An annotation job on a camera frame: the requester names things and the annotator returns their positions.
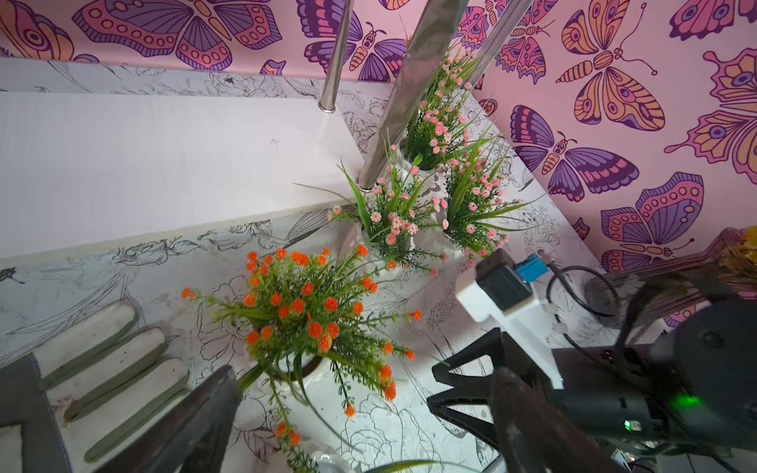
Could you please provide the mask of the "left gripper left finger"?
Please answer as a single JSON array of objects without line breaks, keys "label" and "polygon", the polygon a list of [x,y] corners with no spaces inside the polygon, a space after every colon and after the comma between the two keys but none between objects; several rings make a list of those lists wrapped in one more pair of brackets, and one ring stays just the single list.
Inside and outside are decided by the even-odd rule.
[{"label": "left gripper left finger", "polygon": [[242,399],[234,369],[216,370],[102,472],[219,472]]}]

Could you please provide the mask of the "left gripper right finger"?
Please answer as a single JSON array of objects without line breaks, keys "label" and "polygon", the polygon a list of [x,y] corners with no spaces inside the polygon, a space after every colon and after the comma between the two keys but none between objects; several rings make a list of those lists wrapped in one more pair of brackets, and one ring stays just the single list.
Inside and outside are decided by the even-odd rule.
[{"label": "left gripper right finger", "polygon": [[621,472],[623,468],[506,368],[492,374],[492,416],[509,472]]}]

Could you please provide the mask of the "orange plant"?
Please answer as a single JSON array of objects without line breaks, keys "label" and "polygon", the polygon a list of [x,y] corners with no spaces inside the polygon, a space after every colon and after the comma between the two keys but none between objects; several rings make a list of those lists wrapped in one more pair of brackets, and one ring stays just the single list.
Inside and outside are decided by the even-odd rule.
[{"label": "orange plant", "polygon": [[384,327],[390,321],[420,320],[421,311],[369,311],[368,297],[380,289],[377,272],[366,271],[370,250],[357,244],[343,256],[328,250],[305,254],[279,248],[274,254],[248,256],[244,295],[223,298],[186,287],[181,298],[214,309],[220,324],[242,329],[246,352],[254,362],[239,381],[242,390],[258,380],[271,388],[283,384],[303,392],[308,358],[327,362],[346,416],[354,415],[352,384],[398,395],[388,360],[413,359],[414,352],[395,343]]},{"label": "orange plant", "polygon": [[[357,472],[357,469],[354,469],[341,455],[329,453],[327,447],[319,447],[313,441],[306,441],[298,431],[298,426],[291,422],[286,409],[278,410],[276,415],[274,438],[291,472],[328,472],[329,469],[333,472]],[[414,458],[384,463],[368,469],[368,472],[404,472],[442,464],[445,464],[445,461]]]}]

